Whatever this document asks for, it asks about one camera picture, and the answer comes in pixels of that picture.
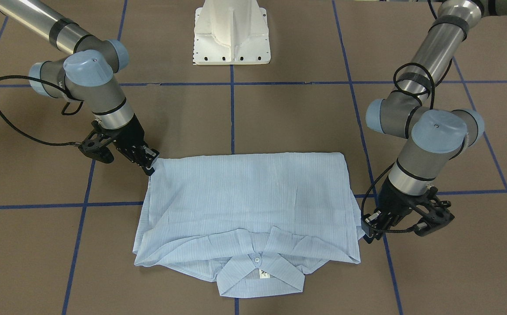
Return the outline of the light blue button shirt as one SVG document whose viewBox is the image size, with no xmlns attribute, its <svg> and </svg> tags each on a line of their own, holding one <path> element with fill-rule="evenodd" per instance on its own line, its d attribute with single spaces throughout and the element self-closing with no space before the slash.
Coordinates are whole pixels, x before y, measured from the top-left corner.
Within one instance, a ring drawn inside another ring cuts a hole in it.
<svg viewBox="0 0 507 315">
<path fill-rule="evenodd" d="M 158 159 L 134 264 L 217 283 L 219 294 L 301 293 L 329 261 L 358 264 L 363 236 L 339 152 Z"/>
</svg>

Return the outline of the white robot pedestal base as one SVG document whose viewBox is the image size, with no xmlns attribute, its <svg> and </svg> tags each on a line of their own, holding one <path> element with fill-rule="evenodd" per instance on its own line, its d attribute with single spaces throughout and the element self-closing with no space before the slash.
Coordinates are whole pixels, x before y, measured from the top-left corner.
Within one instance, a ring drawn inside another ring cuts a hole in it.
<svg viewBox="0 0 507 315">
<path fill-rule="evenodd" d="M 193 64 L 269 64 L 267 11 L 256 0 L 206 0 L 195 10 Z"/>
</svg>

